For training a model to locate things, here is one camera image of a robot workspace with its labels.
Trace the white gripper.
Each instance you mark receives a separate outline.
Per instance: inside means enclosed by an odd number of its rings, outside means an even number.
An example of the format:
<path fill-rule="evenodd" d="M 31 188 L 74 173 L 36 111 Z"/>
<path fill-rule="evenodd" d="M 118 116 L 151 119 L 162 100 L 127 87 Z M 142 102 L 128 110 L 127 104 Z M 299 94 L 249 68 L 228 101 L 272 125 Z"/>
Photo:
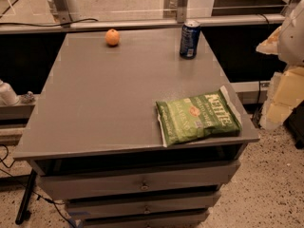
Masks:
<path fill-rule="evenodd" d="M 304 0 L 289 13 L 282 26 L 259 43 L 256 51 L 278 55 L 288 65 L 271 79 L 259 124 L 273 130 L 283 125 L 293 110 L 304 101 Z"/>

